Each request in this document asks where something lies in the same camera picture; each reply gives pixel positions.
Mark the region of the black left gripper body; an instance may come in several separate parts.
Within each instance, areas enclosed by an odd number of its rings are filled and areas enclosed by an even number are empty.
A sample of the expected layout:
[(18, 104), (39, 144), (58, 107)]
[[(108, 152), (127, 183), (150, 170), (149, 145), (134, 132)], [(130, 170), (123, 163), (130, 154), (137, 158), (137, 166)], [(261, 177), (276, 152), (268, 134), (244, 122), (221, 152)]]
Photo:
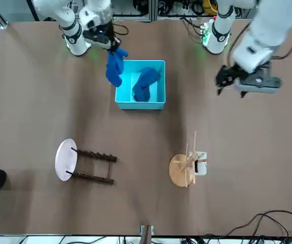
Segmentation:
[(233, 82), (237, 78), (245, 79), (247, 77), (247, 72), (238, 64), (234, 64), (232, 67), (225, 67), (224, 76), (228, 82)]

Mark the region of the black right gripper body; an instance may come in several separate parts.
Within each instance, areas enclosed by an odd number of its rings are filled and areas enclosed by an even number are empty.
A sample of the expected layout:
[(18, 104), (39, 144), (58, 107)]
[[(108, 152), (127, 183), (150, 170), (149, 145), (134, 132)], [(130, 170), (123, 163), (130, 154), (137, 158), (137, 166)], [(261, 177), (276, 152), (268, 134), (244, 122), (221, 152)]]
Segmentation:
[(102, 25), (103, 34), (102, 34), (102, 41), (103, 44), (118, 44), (119, 40), (114, 33), (113, 22), (108, 22)]

